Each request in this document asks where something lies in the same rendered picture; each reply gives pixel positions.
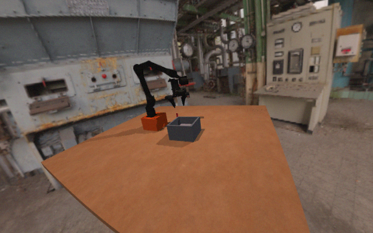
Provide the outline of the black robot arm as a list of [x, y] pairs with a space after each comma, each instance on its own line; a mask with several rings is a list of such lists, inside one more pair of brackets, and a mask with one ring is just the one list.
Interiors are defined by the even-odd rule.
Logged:
[[[158, 71], [161, 71], [161, 72], [164, 72], [166, 73], [167, 75], [169, 75], [169, 77], [171, 78], [177, 78], [177, 80], [175, 79], [170, 79], [168, 80], [168, 82], [171, 83], [171, 86], [174, 87], [174, 86], [178, 86], [179, 84], [181, 85], [186, 85], [188, 84], [188, 78], [187, 76], [182, 76], [180, 77], [176, 70], [171, 70], [171, 69], [167, 69], [163, 66], [160, 66], [160, 65], [157, 65], [156, 63], [153, 63], [151, 61], [147, 61], [145, 63], [142, 63], [142, 64], [136, 64], [133, 66], [133, 70], [135, 72], [135, 74], [139, 77], [139, 81], [142, 85], [142, 88], [144, 89], [144, 94], [146, 96], [146, 101], [147, 101], [147, 105], [145, 107], [146, 109], [146, 112], [147, 112], [147, 117], [154, 117], [155, 115], [155, 110], [154, 110], [154, 105], [155, 105], [155, 102], [156, 102], [156, 99], [154, 97], [154, 95], [152, 96], [150, 94], [150, 91], [148, 89], [148, 86], [146, 84], [146, 80], [144, 78], [144, 74], [143, 74], [143, 69], [146, 69], [148, 67], [153, 67], [154, 69], [158, 70]], [[179, 83], [178, 83], [179, 81]], [[185, 93], [187, 92], [186, 88], [179, 88], [178, 90], [175, 89], [175, 95], [185, 95]]]

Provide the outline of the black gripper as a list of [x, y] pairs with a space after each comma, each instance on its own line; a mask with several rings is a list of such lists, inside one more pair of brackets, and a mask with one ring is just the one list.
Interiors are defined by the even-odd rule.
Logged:
[[[172, 87], [171, 90], [172, 90], [173, 94], [172, 95], [167, 95], [167, 96], [164, 97], [165, 100], [170, 101], [170, 103], [173, 105], [174, 108], [175, 108], [175, 104], [174, 104], [174, 99], [173, 98], [179, 96], [179, 95], [175, 96], [175, 89], [178, 90], [179, 88], [180, 88], [180, 86]], [[187, 97], [187, 95], [189, 95], [189, 92], [186, 92], [185, 95], [182, 95], [182, 97], [181, 97], [183, 105], [185, 105], [185, 98]]]

